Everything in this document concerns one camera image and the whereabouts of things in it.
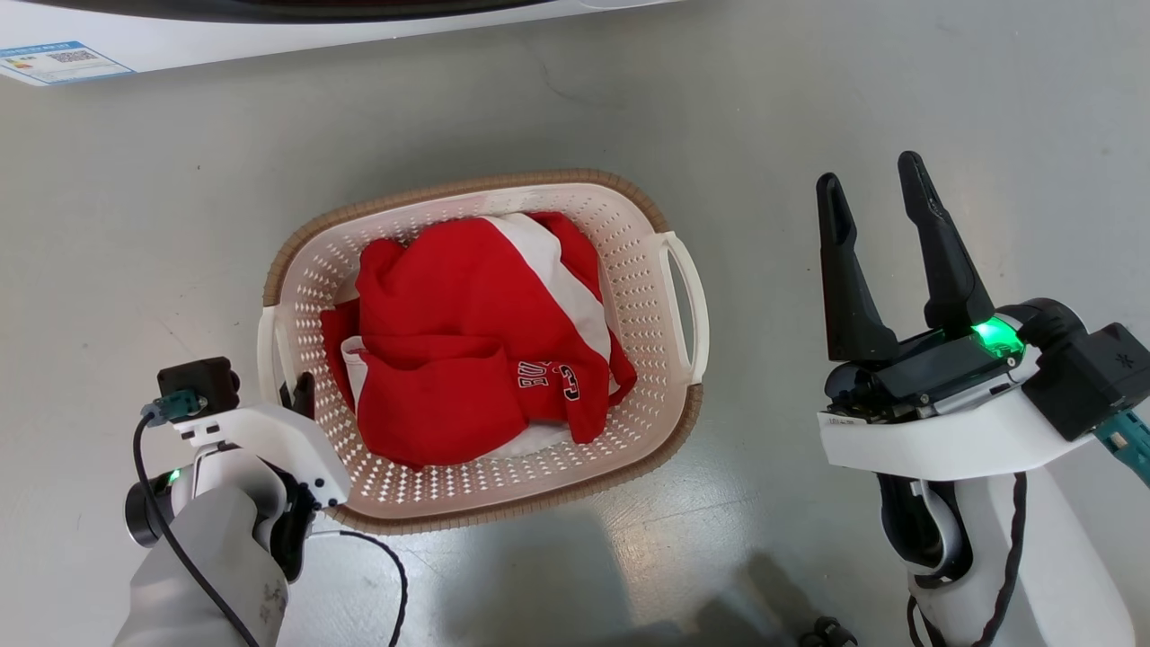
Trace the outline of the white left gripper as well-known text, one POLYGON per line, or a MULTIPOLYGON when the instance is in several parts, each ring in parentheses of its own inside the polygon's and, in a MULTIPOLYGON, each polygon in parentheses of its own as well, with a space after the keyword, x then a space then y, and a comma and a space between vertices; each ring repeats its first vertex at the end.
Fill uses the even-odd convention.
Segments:
POLYGON ((241 491, 256 507, 251 534, 288 581, 296 581, 316 513, 348 502, 350 478, 315 422, 312 373, 300 373, 292 388, 283 382, 279 405, 176 422, 195 455, 170 480, 170 507, 181 513, 195 496, 218 487, 241 491))

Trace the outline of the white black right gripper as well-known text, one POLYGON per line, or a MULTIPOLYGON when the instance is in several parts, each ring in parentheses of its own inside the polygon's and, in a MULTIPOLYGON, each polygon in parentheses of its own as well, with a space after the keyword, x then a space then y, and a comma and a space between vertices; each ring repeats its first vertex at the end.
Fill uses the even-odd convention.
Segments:
POLYGON ((845 188, 835 174, 818 177, 828 356, 845 363, 827 377, 829 405, 818 414, 828 462, 960 482, 1027 472, 1075 450, 1079 442, 1065 439, 1023 393, 1038 375, 1038 348, 1018 332, 1034 311, 994 316, 992 299, 923 157, 900 153, 897 171, 923 253, 925 323, 948 337, 966 337, 943 342, 935 332, 917 336, 894 363, 875 364, 895 359, 899 342, 880 319, 854 252, 858 232, 845 188))

